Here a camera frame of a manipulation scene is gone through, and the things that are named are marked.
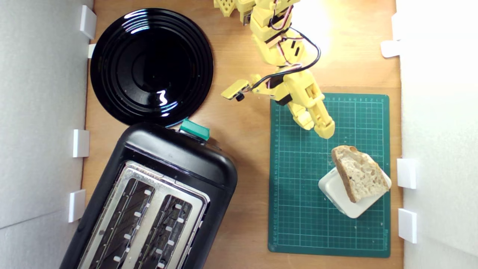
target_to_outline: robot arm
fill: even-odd
[[[324,95],[308,70],[319,60],[320,49],[314,45],[317,49],[316,59],[302,66],[301,59],[308,54],[303,42],[313,43],[290,28],[293,4],[300,0],[214,1],[225,16],[230,15],[231,8],[239,9],[241,21],[250,23],[252,40],[263,61],[278,67],[274,74],[263,78],[253,75],[252,83],[240,79],[221,95],[228,100],[235,98],[238,101],[243,100],[248,92],[268,95],[280,105],[287,105],[299,126],[306,130],[313,127],[320,137],[330,138],[334,134],[335,123],[323,103]]]

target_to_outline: cutting mat grid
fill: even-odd
[[[335,166],[330,152],[338,145],[356,146],[390,174],[388,96],[326,94],[324,103],[336,122],[336,132],[328,140],[300,128],[286,106],[271,104],[269,249],[388,257],[390,194],[358,219],[350,219],[317,185]]]

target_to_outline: bread slice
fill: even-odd
[[[379,165],[368,154],[358,151],[354,146],[338,146],[332,149],[332,160],[351,202],[388,191],[389,186]]]

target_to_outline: white wall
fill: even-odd
[[[77,224],[68,193],[83,160],[87,44],[81,5],[93,0],[0,0],[0,268],[57,268]]]
[[[478,3],[397,0],[402,38],[402,154],[418,160],[417,244],[406,269],[478,268]]]

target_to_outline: white bracket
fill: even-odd
[[[398,236],[410,243],[417,243],[417,213],[398,209]]]
[[[393,40],[385,40],[380,43],[382,56],[385,58],[399,56],[402,52],[399,40],[402,39],[404,30],[401,16],[398,13],[391,17],[391,29]]]
[[[94,14],[86,5],[81,7],[80,31],[89,39],[95,39],[96,14]]]
[[[93,51],[95,50],[96,43],[95,44],[90,44],[88,47],[88,59],[91,59],[93,57]]]
[[[397,159],[398,186],[409,189],[417,188],[416,161],[414,159]]]
[[[79,190],[70,193],[70,206],[68,210],[68,222],[72,223],[80,219],[85,212],[86,191]]]
[[[89,131],[73,130],[73,158],[89,156]]]

